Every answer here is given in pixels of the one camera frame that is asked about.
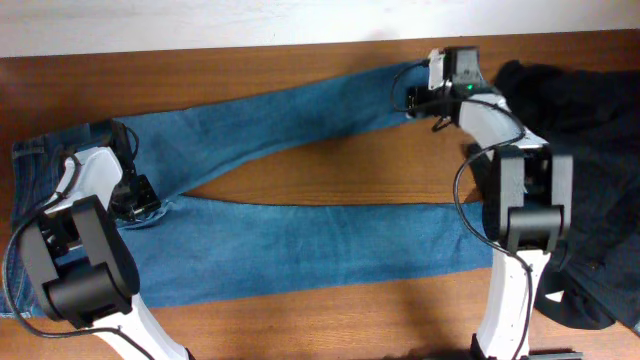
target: wooden surface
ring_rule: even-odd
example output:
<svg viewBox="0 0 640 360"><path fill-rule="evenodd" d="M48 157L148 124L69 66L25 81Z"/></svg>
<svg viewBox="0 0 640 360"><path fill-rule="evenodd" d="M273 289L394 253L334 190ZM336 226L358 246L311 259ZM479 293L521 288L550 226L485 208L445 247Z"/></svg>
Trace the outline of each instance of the wooden surface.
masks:
<svg viewBox="0 0 640 360"><path fill-rule="evenodd" d="M493 78L510 59L589 70L637 69L637 31L428 39L274 48L0 59L0 245L9 236L10 145L118 115L186 108L308 84L476 44ZM246 164L190 194L273 204L451 201L468 141L430 120L303 146ZM467 177L462 196L477 199ZM484 313L487 270L154 310L198 359L401 356L464 348ZM44 319L38 326L60 329ZM631 359L640 342L615 326L586 332L534 315L534 349L572 347L589 359ZM0 358L115 359L97 339L46 341L0 321Z"/></svg>

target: white wall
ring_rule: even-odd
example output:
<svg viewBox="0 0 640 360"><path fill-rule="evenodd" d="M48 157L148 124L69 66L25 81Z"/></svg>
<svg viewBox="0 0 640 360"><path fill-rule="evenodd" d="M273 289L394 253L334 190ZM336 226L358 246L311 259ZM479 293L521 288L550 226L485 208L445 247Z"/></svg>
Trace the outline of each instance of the white wall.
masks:
<svg viewBox="0 0 640 360"><path fill-rule="evenodd" d="M0 57L640 27L640 0L1 0Z"/></svg>

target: blue jeans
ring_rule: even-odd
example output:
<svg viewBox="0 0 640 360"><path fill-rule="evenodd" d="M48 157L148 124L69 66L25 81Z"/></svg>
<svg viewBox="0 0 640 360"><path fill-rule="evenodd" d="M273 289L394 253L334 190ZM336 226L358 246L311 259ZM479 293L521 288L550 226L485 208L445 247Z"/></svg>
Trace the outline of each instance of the blue jeans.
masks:
<svg viewBox="0 0 640 360"><path fill-rule="evenodd" d="M148 306L177 306L448 274L491 265L453 205L265 206L180 195L239 165L313 141L406 123L393 111L393 76L407 64L263 96L116 119L140 137L135 160L162 207L119 231ZM398 84L398 102L416 69ZM88 126L14 144L15 224L57 185L60 153ZM465 210L480 226L480 204ZM25 316L42 315L19 257L10 282ZM0 309L8 315L2 302Z"/></svg>

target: jeans leg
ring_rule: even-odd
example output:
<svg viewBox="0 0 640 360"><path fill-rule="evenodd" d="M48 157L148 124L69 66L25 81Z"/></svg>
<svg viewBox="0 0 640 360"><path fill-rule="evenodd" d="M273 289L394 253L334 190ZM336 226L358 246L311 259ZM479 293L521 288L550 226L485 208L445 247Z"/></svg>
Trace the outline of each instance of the jeans leg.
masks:
<svg viewBox="0 0 640 360"><path fill-rule="evenodd" d="M463 205L481 229L480 203ZM443 275L491 266L444 205L269 206L177 196L120 229L151 307Z"/></svg>
<svg viewBox="0 0 640 360"><path fill-rule="evenodd" d="M393 111L394 76L407 64L313 85L182 111L117 118L140 137L136 158L158 197L189 191L247 162L328 138L360 134L410 121ZM397 100L428 70L400 79Z"/></svg>

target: black cloth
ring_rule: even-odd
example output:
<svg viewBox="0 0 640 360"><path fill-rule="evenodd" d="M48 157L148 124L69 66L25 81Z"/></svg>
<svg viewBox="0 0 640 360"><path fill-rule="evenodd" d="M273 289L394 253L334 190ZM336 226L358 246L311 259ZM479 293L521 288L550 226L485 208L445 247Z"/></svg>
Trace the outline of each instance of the black cloth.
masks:
<svg viewBox="0 0 640 360"><path fill-rule="evenodd" d="M565 72L512 61L496 86L533 132L574 156L572 223L536 308L572 328L640 335L640 72ZM560 303L546 294L564 290Z"/></svg>

